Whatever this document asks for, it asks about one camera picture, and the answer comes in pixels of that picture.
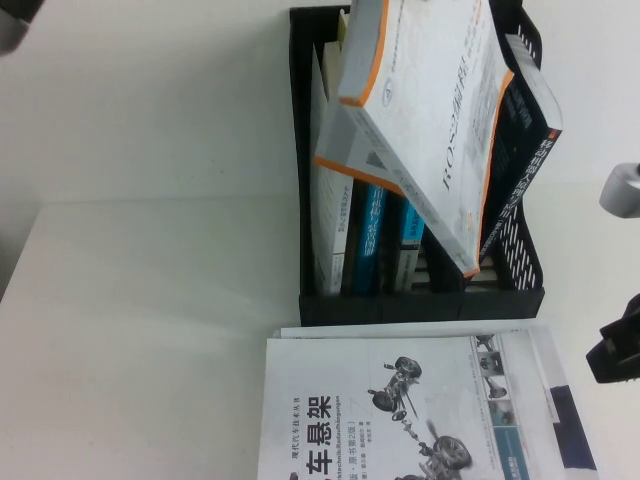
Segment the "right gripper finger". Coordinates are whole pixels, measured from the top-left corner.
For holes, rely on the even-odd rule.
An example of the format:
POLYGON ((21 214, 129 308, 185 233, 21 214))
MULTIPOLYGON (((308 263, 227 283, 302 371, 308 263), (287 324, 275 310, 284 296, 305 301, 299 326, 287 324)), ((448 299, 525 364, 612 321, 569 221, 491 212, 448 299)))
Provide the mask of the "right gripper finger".
POLYGON ((639 295, 623 315, 600 329, 600 341, 586 360, 597 383, 619 383, 639 378, 639 295))

